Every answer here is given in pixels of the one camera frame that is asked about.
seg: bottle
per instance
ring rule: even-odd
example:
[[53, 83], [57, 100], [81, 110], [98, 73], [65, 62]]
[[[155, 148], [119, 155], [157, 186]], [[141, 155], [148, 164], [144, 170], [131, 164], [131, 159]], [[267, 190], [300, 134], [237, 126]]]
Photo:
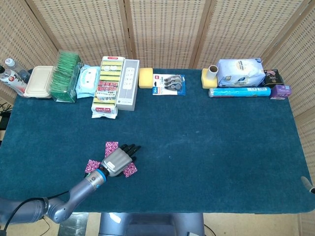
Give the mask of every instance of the bottle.
[[4, 69], [0, 65], [0, 81], [5, 85], [9, 86], [15, 90], [18, 95], [24, 97], [24, 92], [26, 88], [26, 83], [21, 79], [21, 77], [13, 70]]
[[24, 69], [18, 61], [13, 60], [12, 58], [7, 58], [4, 62], [9, 69], [14, 70], [18, 73], [18, 75], [22, 78], [22, 80], [24, 80], [25, 83], [29, 81], [31, 76], [30, 73], [26, 69]]

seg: black box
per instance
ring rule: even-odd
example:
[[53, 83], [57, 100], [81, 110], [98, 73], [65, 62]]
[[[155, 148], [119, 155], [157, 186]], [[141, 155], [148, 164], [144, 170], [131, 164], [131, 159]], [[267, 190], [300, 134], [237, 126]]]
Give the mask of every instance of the black box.
[[278, 70], [264, 70], [264, 72], [266, 77], [261, 84], [264, 87], [269, 87], [272, 89], [275, 85], [284, 85], [284, 81]]

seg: white food container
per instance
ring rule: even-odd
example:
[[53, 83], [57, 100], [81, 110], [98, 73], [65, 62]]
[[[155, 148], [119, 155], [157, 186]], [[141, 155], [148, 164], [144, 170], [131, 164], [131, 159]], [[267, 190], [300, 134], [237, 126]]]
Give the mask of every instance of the white food container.
[[51, 98], [49, 86], [53, 66], [39, 65], [33, 69], [25, 89], [25, 97]]

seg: bottle cap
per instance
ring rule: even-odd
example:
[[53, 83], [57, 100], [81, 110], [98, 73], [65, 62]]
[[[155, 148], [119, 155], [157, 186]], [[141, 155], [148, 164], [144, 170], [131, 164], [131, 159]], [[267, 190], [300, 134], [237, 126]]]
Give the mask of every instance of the bottle cap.
[[15, 65], [15, 61], [12, 58], [7, 58], [4, 62], [7, 66], [10, 66], [10, 67]]
[[5, 71], [4, 67], [0, 65], [0, 74]]

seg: yellow sponge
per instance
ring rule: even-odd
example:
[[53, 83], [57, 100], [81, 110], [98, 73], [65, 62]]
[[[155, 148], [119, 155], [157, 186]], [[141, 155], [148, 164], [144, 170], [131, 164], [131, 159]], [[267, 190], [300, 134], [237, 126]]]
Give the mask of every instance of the yellow sponge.
[[139, 87], [141, 89], [152, 89], [153, 87], [153, 68], [140, 68]]
[[218, 78], [215, 76], [212, 80], [207, 79], [207, 68], [203, 68], [201, 71], [201, 82], [203, 89], [216, 88], [218, 86]]

